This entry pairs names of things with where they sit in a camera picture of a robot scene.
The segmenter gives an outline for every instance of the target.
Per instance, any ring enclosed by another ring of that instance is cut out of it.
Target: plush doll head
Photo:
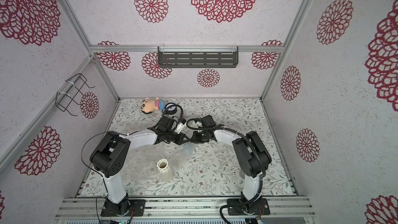
[[[155,110],[159,110],[158,107],[155,106],[155,101],[150,98],[145,98],[145,100],[141,103],[141,111],[145,114],[151,113]]]

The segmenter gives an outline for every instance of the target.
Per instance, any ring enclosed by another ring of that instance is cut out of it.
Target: white ceramic vase
[[[163,181],[170,182],[173,180],[173,171],[166,159],[161,159],[157,163],[157,167]]]

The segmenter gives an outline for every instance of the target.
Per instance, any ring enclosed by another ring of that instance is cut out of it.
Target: cable tie
[[[70,94],[68,94],[68,93],[65,93],[65,92],[58,92],[58,93],[63,93],[63,94],[66,94],[67,96],[70,96]]]

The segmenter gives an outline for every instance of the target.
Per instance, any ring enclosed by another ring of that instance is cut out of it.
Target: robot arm
[[[217,127],[210,115],[198,119],[203,127]],[[131,149],[135,149],[145,145],[157,144],[159,142],[175,142],[181,145],[186,142],[205,143],[210,140],[223,142],[234,148],[239,165],[245,173],[244,188],[241,193],[241,202],[247,202],[253,198],[256,199],[244,207],[245,212],[251,213],[256,209],[261,201],[262,186],[262,169],[257,159],[254,157],[253,151],[248,150],[249,144],[237,133],[228,130],[202,130],[195,131],[191,138],[181,133],[186,126],[186,121],[182,120],[177,123],[173,130],[174,119],[163,116],[160,121],[151,128],[130,135],[121,135],[117,132],[108,132],[102,141],[98,144],[90,156],[90,161],[94,168],[102,175],[105,187],[107,189],[107,199],[104,207],[111,208],[112,211],[119,216],[123,216],[129,212],[128,195],[123,188],[120,170],[123,167],[127,153]],[[264,147],[260,137],[254,131],[246,134],[246,138],[256,149],[256,153],[265,165],[265,170],[271,163],[271,156]]]

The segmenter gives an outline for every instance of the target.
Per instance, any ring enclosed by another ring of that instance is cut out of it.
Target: floral tablecloth
[[[165,99],[184,109],[184,118],[212,115],[216,123],[242,133],[256,131],[272,157],[263,181],[263,195],[295,195],[282,166],[259,99]],[[112,121],[110,130],[125,133],[126,124],[137,130],[151,127],[161,112],[141,112],[142,99],[124,99]],[[174,180],[163,181],[156,162],[166,158]],[[217,142],[205,144],[159,143],[130,150],[121,170],[123,185],[132,195],[239,195],[243,187],[241,169],[232,147]],[[81,195],[104,195],[106,189],[97,173],[90,172]]]

